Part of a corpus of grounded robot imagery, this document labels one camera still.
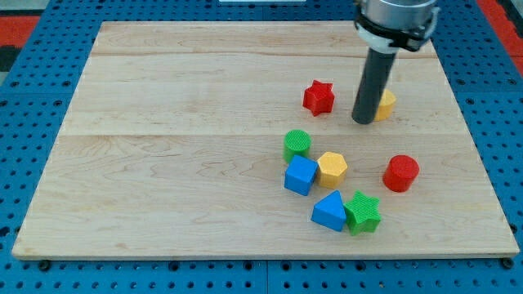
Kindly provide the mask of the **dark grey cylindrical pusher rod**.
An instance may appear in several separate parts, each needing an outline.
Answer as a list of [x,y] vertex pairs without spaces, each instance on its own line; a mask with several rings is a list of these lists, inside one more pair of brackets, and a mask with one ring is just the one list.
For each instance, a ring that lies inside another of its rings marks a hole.
[[351,114],[356,123],[373,122],[395,59],[396,53],[384,54],[369,48]]

